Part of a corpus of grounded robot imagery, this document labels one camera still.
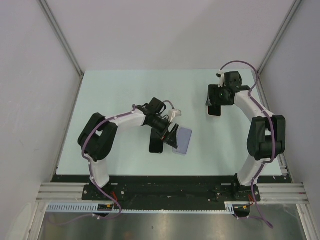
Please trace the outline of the lilac silicone phone case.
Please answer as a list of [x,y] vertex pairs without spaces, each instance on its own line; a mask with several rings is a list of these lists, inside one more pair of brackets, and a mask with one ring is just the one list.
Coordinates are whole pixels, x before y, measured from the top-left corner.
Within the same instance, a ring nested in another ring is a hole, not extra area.
[[185,156],[188,152],[190,140],[192,137],[192,130],[185,127],[179,127],[177,131],[177,148],[172,148],[175,154]]

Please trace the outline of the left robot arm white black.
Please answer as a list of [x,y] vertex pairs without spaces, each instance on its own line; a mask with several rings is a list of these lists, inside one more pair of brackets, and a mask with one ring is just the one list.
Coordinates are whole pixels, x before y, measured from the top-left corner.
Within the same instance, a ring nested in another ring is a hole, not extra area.
[[179,125],[173,121],[181,115],[182,111],[175,108],[169,100],[160,101],[155,97],[149,103],[134,104],[131,111],[109,118],[98,112],[94,113],[77,140],[82,157],[88,161],[90,181],[95,185],[93,194],[100,200],[110,196],[106,157],[110,154],[118,133],[134,127],[149,126],[149,152],[160,154],[164,144],[178,148]]

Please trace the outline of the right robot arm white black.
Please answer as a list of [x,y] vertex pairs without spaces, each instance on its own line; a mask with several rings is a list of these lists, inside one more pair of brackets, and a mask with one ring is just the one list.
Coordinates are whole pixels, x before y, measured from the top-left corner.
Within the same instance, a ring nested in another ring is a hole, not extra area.
[[242,201],[255,194],[255,185],[266,165],[285,151],[286,119],[261,105],[252,96],[252,89],[242,84],[238,71],[220,71],[216,76],[219,83],[208,86],[207,113],[219,117],[222,107],[236,106],[250,121],[246,143],[248,158],[227,190],[235,200]]

